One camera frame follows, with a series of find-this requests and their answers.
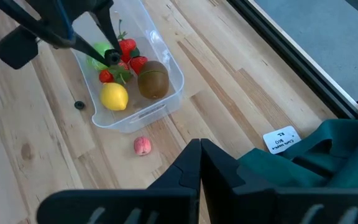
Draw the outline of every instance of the toy fruit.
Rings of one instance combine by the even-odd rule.
[[[118,65],[110,66],[109,72],[112,74],[116,83],[125,85],[131,78],[131,72],[125,62],[119,62]]]
[[[104,57],[104,52],[112,49],[112,47],[110,46],[110,44],[106,43],[106,42],[98,42],[95,43],[93,45],[93,48],[99,52],[100,55],[102,55]],[[89,65],[91,65],[92,67],[94,67],[96,70],[103,70],[106,69],[107,66],[103,65],[102,63],[100,63],[98,60],[94,59],[91,56],[86,56],[86,61]]]
[[[148,99],[163,98],[169,89],[168,70],[158,61],[146,62],[137,78],[140,94]]]
[[[148,138],[141,136],[135,139],[134,149],[138,156],[144,156],[152,150],[152,145]]]
[[[99,74],[99,81],[102,83],[114,82],[114,78],[112,77],[112,74],[109,72],[109,70],[104,69]]]
[[[148,61],[147,57],[144,56],[138,56],[134,57],[129,61],[129,65],[131,66],[131,69],[136,73],[136,75],[140,74],[140,71],[142,70],[143,65]]]
[[[122,19],[119,20],[118,23],[118,31],[119,35],[117,39],[119,40],[119,46],[122,50],[121,60],[125,63],[128,63],[131,59],[131,52],[136,49],[136,42],[134,39],[125,39],[124,36],[127,35],[127,32],[121,33],[121,22]]]
[[[103,106],[109,110],[124,110],[128,104],[128,93],[118,83],[104,83],[99,97]]]

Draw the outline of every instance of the black bolt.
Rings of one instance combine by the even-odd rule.
[[[82,110],[82,109],[84,109],[85,104],[82,101],[76,101],[74,103],[74,107],[77,108],[78,110]]]

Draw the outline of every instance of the small pink peach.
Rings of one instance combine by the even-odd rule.
[[[134,149],[138,156],[144,156],[152,150],[152,145],[148,138],[141,136],[135,139]]]

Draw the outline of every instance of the red object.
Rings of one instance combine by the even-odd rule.
[[[131,59],[131,52],[136,48],[136,42],[134,39],[124,39],[119,41],[119,46],[122,50],[121,60],[128,63]]]
[[[123,67],[125,70],[129,70],[128,64],[123,61],[120,61],[118,65]]]
[[[134,72],[136,73],[136,75],[140,74],[140,71],[142,70],[143,65],[148,61],[147,57],[144,56],[139,56],[139,57],[134,57],[132,58],[132,60],[129,62],[129,65],[131,66],[131,68],[134,70]]]
[[[113,78],[112,74],[107,69],[104,69],[100,72],[99,80],[102,83],[114,82],[114,78]]]
[[[141,136],[135,139],[134,149],[138,156],[144,156],[152,150],[152,145],[148,138]]]

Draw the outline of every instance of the yellow lemon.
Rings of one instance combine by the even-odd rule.
[[[128,104],[128,92],[118,83],[105,83],[100,92],[100,101],[110,110],[124,110]]]

